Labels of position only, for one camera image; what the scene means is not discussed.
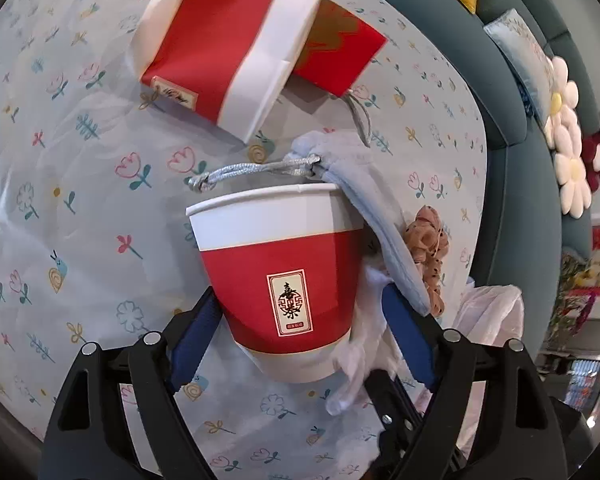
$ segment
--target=red paper cup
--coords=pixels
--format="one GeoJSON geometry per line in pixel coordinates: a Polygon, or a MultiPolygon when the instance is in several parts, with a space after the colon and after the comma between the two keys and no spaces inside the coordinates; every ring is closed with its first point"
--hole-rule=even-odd
{"type": "Polygon", "coordinates": [[[363,220],[334,184],[249,190],[187,208],[235,341],[277,381],[337,370],[349,338],[363,220]]]}

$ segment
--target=drawstring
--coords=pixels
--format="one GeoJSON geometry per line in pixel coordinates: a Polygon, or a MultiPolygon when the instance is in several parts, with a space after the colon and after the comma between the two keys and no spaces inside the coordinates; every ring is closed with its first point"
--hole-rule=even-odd
{"type": "Polygon", "coordinates": [[[369,112],[366,111],[365,105],[363,105],[359,99],[353,95],[351,90],[347,90],[341,99],[346,103],[351,111],[351,115],[353,116],[353,122],[356,125],[356,130],[358,131],[358,135],[360,136],[360,140],[366,147],[370,147],[369,142],[371,139],[371,117],[369,116],[369,112]],[[362,121],[360,120],[360,114],[358,110],[356,110],[356,106],[358,105],[360,109],[364,112],[366,117],[366,133],[364,126],[362,125],[362,121]]]}
{"type": "MultiPolygon", "coordinates": [[[[355,95],[353,95],[351,90],[347,90],[341,99],[347,104],[347,107],[349,107],[349,110],[351,111],[356,130],[358,131],[362,143],[369,148],[369,140],[371,138],[371,117],[369,117],[366,107],[357,97],[355,97],[355,95]],[[366,117],[366,133],[356,104],[364,112],[366,117]]],[[[309,155],[306,158],[285,158],[285,160],[270,162],[268,164],[251,164],[248,162],[243,164],[231,164],[215,171],[205,171],[197,177],[191,177],[188,186],[192,191],[211,191],[218,182],[222,182],[225,179],[253,173],[264,173],[267,171],[269,173],[287,174],[291,176],[314,176],[312,165],[317,164],[318,162],[320,162],[320,156],[309,155]]]]}
{"type": "Polygon", "coordinates": [[[200,174],[198,177],[189,179],[189,189],[192,191],[205,192],[212,190],[218,182],[253,173],[263,173],[269,171],[277,174],[287,174],[291,176],[314,176],[312,165],[320,162],[320,156],[309,155],[305,158],[288,158],[280,162],[270,162],[269,164],[231,164],[224,168],[209,173],[200,174]]]}

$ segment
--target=white stripe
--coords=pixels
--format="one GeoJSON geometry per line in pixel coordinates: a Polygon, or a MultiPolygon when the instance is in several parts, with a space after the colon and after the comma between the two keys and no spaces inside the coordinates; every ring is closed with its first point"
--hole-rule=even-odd
{"type": "Polygon", "coordinates": [[[138,81],[154,62],[181,3],[182,0],[151,0],[146,6],[129,46],[129,61],[138,81]]]}
{"type": "Polygon", "coordinates": [[[333,184],[265,187],[187,208],[201,251],[361,229],[360,213],[333,184]]]}
{"type": "Polygon", "coordinates": [[[320,0],[273,0],[234,75],[218,126],[248,142],[262,126],[296,65],[320,0]]]}
{"type": "Polygon", "coordinates": [[[351,330],[328,345],[292,354],[265,354],[249,350],[236,341],[254,364],[270,379],[280,383],[312,383],[336,373],[335,357],[347,351],[351,330]]]}

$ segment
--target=screw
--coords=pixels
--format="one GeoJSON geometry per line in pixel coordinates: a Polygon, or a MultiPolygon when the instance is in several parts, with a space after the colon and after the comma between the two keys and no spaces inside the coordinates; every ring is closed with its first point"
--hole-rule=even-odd
{"type": "Polygon", "coordinates": [[[458,330],[453,330],[452,328],[450,328],[449,330],[445,330],[445,333],[443,335],[445,337],[445,340],[449,341],[450,343],[457,343],[458,341],[460,341],[460,333],[458,332],[458,330]]]}
{"type": "Polygon", "coordinates": [[[91,355],[98,349],[96,343],[85,343],[82,345],[82,353],[84,355],[91,355]]]}
{"type": "Polygon", "coordinates": [[[142,341],[144,341],[145,345],[155,345],[160,341],[160,332],[149,332],[144,335],[142,341]]]}
{"type": "Polygon", "coordinates": [[[509,348],[511,348],[514,352],[522,352],[525,349],[525,346],[522,344],[520,339],[510,339],[509,348]]]}

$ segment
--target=red paper bag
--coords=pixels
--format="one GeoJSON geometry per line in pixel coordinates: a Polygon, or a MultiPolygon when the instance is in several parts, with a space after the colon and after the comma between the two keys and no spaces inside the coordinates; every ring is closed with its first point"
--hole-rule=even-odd
{"type": "Polygon", "coordinates": [[[300,56],[320,0],[151,0],[136,77],[247,142],[300,56]]]}
{"type": "Polygon", "coordinates": [[[331,0],[320,0],[294,74],[341,97],[386,38],[331,0]]]}

